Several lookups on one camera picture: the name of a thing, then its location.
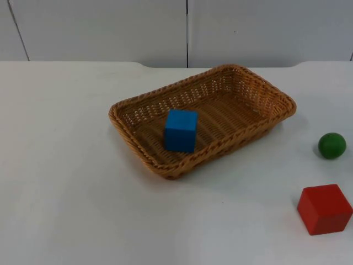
cube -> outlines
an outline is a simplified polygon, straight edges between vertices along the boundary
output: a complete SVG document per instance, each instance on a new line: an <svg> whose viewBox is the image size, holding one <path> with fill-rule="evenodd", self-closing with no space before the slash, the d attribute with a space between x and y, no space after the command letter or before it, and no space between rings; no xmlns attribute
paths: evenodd
<svg viewBox="0 0 353 265"><path fill-rule="evenodd" d="M197 112L171 109L164 131L164 148L168 151L195 151Z"/></svg>
<svg viewBox="0 0 353 265"><path fill-rule="evenodd" d="M343 231L353 213L337 184L304 188L297 209L310 235Z"/></svg>

green ball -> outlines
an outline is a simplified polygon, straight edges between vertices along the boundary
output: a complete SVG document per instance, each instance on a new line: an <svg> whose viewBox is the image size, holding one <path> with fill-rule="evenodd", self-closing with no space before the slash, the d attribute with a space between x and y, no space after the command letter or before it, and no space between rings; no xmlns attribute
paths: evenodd
<svg viewBox="0 0 353 265"><path fill-rule="evenodd" d="M335 159L346 151L347 144L343 136L335 132L330 132L322 136L319 140L319 151L326 159Z"/></svg>

blue wooden block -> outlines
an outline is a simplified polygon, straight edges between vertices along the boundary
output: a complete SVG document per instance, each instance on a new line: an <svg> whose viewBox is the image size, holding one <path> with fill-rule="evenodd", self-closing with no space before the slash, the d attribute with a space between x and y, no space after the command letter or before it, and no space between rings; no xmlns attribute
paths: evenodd
<svg viewBox="0 0 353 265"><path fill-rule="evenodd" d="M197 112L171 109L164 131L164 148L193 153L196 144Z"/></svg>

wicker basket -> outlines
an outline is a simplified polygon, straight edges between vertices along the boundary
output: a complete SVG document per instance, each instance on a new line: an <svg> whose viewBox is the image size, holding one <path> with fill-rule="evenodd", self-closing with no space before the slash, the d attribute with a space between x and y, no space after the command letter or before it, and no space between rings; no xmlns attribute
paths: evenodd
<svg viewBox="0 0 353 265"><path fill-rule="evenodd" d="M194 153L164 149L169 109L198 112ZM177 179L261 138L295 111L295 102L269 82L244 67L223 65L118 102L110 108L109 118L151 171Z"/></svg>

red cube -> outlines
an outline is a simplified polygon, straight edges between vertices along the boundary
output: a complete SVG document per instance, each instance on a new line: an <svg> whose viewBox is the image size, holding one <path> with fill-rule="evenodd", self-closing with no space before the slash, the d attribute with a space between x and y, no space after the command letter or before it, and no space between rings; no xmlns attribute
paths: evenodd
<svg viewBox="0 0 353 265"><path fill-rule="evenodd" d="M298 211L310 235L343 231L353 213L337 184L304 188Z"/></svg>

